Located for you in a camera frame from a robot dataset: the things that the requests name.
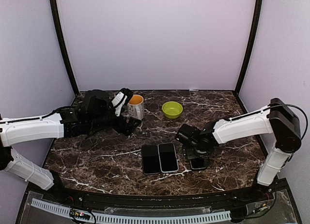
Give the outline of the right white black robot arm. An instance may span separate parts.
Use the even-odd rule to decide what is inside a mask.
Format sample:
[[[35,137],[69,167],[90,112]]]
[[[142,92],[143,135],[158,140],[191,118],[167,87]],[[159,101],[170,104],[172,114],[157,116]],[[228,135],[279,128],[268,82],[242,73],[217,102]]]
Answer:
[[[260,134],[273,134],[275,142],[266,161],[259,169],[255,185],[248,189],[247,197],[257,202],[266,193],[275,176],[290,161],[302,145],[306,131],[300,130],[299,117],[292,111],[300,107],[285,104],[279,98],[258,110],[237,117],[218,119],[207,123],[202,129],[183,124],[175,135],[189,152],[189,160],[208,156],[212,150],[227,142]]]

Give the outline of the white-edged smartphone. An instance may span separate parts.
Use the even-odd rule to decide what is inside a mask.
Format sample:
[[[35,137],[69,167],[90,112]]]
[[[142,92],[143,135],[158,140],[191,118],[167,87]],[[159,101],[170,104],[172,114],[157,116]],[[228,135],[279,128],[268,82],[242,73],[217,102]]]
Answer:
[[[192,170],[204,170],[207,168],[205,159],[196,158],[190,160],[190,167]]]

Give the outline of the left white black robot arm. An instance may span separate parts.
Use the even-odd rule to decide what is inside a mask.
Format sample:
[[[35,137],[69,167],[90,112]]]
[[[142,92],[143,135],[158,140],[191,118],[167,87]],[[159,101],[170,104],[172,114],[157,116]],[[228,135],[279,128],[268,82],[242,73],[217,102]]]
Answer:
[[[20,155],[13,145],[40,139],[92,135],[106,127],[129,136],[140,124],[137,118],[122,115],[133,92],[123,88],[113,98],[102,90],[89,90],[76,106],[56,108],[46,115],[0,121],[0,168],[49,191],[58,203],[68,199],[58,173],[43,169]]]

